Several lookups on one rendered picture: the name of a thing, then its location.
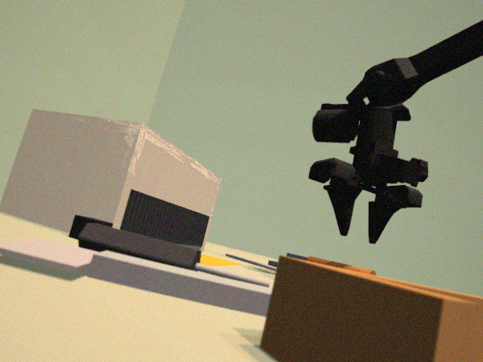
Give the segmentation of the beige cabinet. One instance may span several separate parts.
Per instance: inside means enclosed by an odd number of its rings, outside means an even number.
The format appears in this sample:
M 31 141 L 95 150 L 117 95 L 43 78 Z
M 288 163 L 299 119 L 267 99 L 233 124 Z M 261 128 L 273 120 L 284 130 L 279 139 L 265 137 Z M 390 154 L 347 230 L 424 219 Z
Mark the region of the beige cabinet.
M 90 223 L 204 252 L 221 178 L 140 122 L 33 109 L 0 212 Z

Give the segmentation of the brown rectangular block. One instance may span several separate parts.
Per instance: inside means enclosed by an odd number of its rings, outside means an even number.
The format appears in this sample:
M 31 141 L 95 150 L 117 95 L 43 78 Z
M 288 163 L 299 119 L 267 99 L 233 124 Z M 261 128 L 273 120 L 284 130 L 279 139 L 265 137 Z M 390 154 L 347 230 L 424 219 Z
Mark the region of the brown rectangular block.
M 483 297 L 282 255 L 260 348 L 278 362 L 483 362 Z

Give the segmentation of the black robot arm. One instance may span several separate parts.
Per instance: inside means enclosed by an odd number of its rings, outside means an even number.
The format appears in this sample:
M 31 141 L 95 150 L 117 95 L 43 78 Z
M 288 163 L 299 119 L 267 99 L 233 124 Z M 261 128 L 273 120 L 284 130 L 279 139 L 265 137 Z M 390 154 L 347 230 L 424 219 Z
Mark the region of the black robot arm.
M 346 97 L 348 104 L 321 105 L 312 119 L 315 140 L 351 142 L 357 136 L 357 140 L 376 137 L 394 143 L 397 121 L 411 120 L 409 109 L 402 103 L 428 81 L 480 56 L 483 56 L 483 20 L 417 55 L 374 65 Z M 366 97 L 368 104 L 364 101 Z M 394 183 L 417 187 L 428 177 L 428 163 L 417 158 L 409 162 L 374 148 L 366 160 L 364 176 L 375 173 Z

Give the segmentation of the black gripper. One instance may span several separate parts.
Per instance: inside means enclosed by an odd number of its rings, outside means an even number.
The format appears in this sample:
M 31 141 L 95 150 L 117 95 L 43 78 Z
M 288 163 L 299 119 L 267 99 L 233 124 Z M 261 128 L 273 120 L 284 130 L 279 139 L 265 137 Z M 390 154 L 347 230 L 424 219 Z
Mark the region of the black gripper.
M 327 158 L 313 163 L 309 179 L 324 185 L 332 203 L 340 233 L 347 236 L 353 216 L 355 201 L 362 190 L 376 194 L 375 202 L 369 202 L 369 242 L 376 244 L 390 218 L 400 208 L 421 208 L 422 194 L 406 185 L 387 186 L 394 183 L 384 175 L 364 176 L 365 163 L 371 150 L 398 157 L 394 143 L 384 138 L 364 137 L 350 147 L 353 164 L 338 158 Z M 374 188 L 376 187 L 376 188 Z

